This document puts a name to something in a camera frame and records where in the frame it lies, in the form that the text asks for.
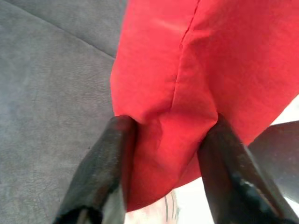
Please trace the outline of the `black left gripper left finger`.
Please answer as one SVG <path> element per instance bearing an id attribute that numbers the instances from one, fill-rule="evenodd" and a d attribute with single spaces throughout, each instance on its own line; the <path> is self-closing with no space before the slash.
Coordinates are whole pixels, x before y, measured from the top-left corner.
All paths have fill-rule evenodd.
<path id="1" fill-rule="evenodd" d="M 79 164 L 54 218 L 55 224 L 125 222 L 137 123 L 126 115 L 109 120 Z"/>

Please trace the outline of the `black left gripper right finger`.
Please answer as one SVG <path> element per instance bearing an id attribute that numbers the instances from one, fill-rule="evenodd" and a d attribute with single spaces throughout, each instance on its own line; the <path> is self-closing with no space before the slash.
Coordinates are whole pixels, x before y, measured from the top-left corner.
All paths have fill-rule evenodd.
<path id="1" fill-rule="evenodd" d="M 214 223 L 297 224 L 299 218 L 223 115 L 197 151 Z"/>

